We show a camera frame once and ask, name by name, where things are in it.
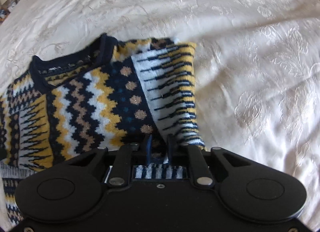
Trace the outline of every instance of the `white bedspread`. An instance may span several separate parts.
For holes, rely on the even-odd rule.
[[[198,43],[198,123],[207,147],[298,178],[308,191],[300,218],[320,228],[318,0],[21,0],[0,26],[0,91],[32,55],[73,53],[104,31],[120,40]]]

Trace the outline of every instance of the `patterned knit sweater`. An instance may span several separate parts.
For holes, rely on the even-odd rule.
[[[34,56],[0,98],[0,155],[12,223],[17,183],[100,145],[116,150],[153,135],[163,156],[170,133],[204,147],[196,123],[195,44],[170,39],[121,42],[106,34],[52,61]]]

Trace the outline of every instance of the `bed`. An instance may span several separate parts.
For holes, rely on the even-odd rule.
[[[300,220],[320,229],[319,0],[21,0],[0,26],[0,92],[32,55],[70,54],[102,32],[196,42],[206,147],[299,179],[308,192]]]

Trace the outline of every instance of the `neckline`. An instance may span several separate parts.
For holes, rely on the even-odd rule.
[[[94,52],[95,47],[99,47],[99,55],[94,59],[92,65],[88,67],[86,70],[82,71],[80,74],[77,75],[81,76],[85,74],[88,71],[93,70],[94,68],[100,67],[101,65],[104,65],[111,61],[114,46],[118,44],[118,40],[114,37],[108,36],[106,33],[103,33],[99,38],[94,40],[89,46],[86,48],[74,53],[74,54],[68,54],[62,57],[55,58],[50,61],[43,61],[38,56],[34,55],[32,57],[32,61],[29,66],[29,72],[31,75],[31,78],[34,82],[34,87],[40,91],[42,94],[45,94],[58,86],[54,86],[49,84],[45,76],[40,74],[39,71],[41,70],[48,70],[49,68],[56,68],[56,67],[62,67],[67,66],[69,64],[73,64],[81,60],[82,58],[86,58],[89,56],[89,54],[92,54]],[[63,85],[64,83],[70,81],[70,79],[67,79],[66,81],[59,84],[59,86]]]

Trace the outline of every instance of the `bed sheet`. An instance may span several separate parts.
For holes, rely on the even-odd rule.
[[[308,191],[300,219],[320,228],[318,0],[21,0],[0,27],[0,92],[32,55],[73,53],[102,32],[198,43],[196,102],[207,148],[299,179]]]

